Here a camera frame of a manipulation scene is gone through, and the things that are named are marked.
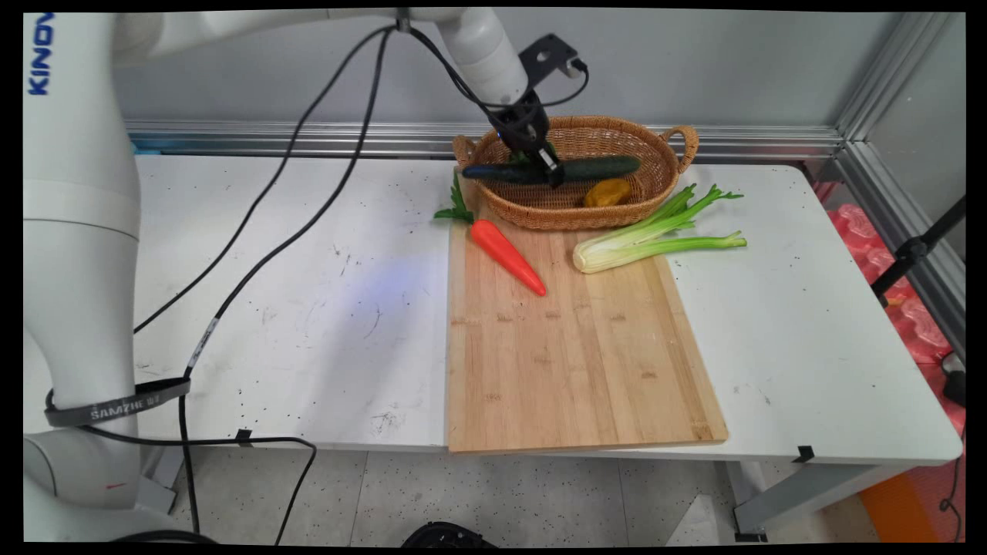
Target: bamboo cutting board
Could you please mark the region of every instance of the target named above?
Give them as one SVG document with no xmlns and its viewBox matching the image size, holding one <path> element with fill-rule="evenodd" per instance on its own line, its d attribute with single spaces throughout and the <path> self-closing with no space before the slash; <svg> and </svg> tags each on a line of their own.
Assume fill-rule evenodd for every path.
<svg viewBox="0 0 987 555">
<path fill-rule="evenodd" d="M 449 256 L 451 452 L 630 448 L 726 440 L 726 425 L 664 257 L 593 275 L 572 248 L 599 232 L 497 225 L 541 277 L 539 297 L 454 222 Z"/>
</svg>

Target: celery stalk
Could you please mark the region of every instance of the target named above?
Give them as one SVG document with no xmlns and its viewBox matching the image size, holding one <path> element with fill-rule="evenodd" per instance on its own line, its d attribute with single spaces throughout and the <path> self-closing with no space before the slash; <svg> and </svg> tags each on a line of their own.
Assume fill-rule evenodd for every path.
<svg viewBox="0 0 987 555">
<path fill-rule="evenodd" d="M 740 232 L 737 231 L 726 237 L 665 239 L 664 241 L 649 241 L 640 245 L 593 253 L 580 253 L 576 249 L 572 252 L 572 262 L 580 272 L 594 274 L 603 270 L 624 266 L 642 258 L 653 257 L 654 255 L 691 251 L 693 249 L 729 249 L 731 247 L 745 246 L 747 246 L 747 240 L 740 237 Z"/>
<path fill-rule="evenodd" d="M 747 241 L 737 231 L 726 237 L 687 237 L 658 241 L 662 235 L 678 229 L 695 227 L 693 218 L 720 198 L 741 198 L 724 193 L 713 185 L 695 204 L 688 205 L 695 184 L 663 204 L 644 220 L 579 243 L 572 251 L 572 261 L 585 274 L 592 274 L 658 254 L 691 249 L 727 249 L 743 247 Z"/>
</svg>

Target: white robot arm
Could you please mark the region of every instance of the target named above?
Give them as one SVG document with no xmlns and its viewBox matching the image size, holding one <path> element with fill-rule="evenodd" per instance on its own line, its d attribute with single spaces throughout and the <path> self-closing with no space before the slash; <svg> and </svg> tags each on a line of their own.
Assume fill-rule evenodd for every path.
<svg viewBox="0 0 987 555">
<path fill-rule="evenodd" d="M 55 407 L 134 395 L 140 187 L 114 94 L 114 64 L 362 15 L 435 22 L 463 79 L 484 102 L 509 105 L 530 92 L 525 68 L 490 8 L 25 14 L 24 326 L 44 354 Z M 133 415 L 94 426 L 138 435 Z M 25 436 L 26 539 L 112 539 L 177 527 L 166 516 L 132 510 L 139 454 L 135 444 L 73 428 Z"/>
</svg>

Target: cucumber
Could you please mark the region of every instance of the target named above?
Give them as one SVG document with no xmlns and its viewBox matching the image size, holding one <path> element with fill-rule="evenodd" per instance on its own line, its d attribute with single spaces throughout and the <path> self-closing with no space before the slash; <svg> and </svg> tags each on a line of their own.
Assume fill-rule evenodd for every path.
<svg viewBox="0 0 987 555">
<path fill-rule="evenodd" d="M 641 160 L 634 156 L 604 156 L 566 160 L 566 181 L 595 181 L 617 178 L 638 171 Z M 548 183 L 541 168 L 534 164 L 487 164 L 463 168 L 463 177 L 504 181 L 519 185 Z"/>
</svg>

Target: orange carrot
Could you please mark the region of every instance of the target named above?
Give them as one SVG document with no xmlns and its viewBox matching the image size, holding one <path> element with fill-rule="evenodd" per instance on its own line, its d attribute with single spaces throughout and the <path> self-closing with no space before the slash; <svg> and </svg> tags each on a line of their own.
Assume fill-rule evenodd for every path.
<svg viewBox="0 0 987 555">
<path fill-rule="evenodd" d="M 485 219 L 478 219 L 470 228 L 470 236 L 476 241 L 480 248 L 487 251 L 498 264 L 511 272 L 515 278 L 520 279 L 529 289 L 535 291 L 539 296 L 545 296 L 545 285 L 532 270 L 528 261 L 524 260 L 521 253 L 517 252 L 514 245 L 500 233 L 496 226 Z"/>
<path fill-rule="evenodd" d="M 517 249 L 510 244 L 510 241 L 503 236 L 503 233 L 500 233 L 500 230 L 492 222 L 485 219 L 474 219 L 473 212 L 467 210 L 466 203 L 463 202 L 463 194 L 459 190 L 459 177 L 454 173 L 452 179 L 453 207 L 437 211 L 434 217 L 455 218 L 468 222 L 472 226 L 470 236 L 473 237 L 473 241 L 477 245 L 480 245 L 480 248 L 536 294 L 545 296 L 545 285 L 535 274 L 531 265 L 524 260 L 521 253 L 517 252 Z"/>
</svg>

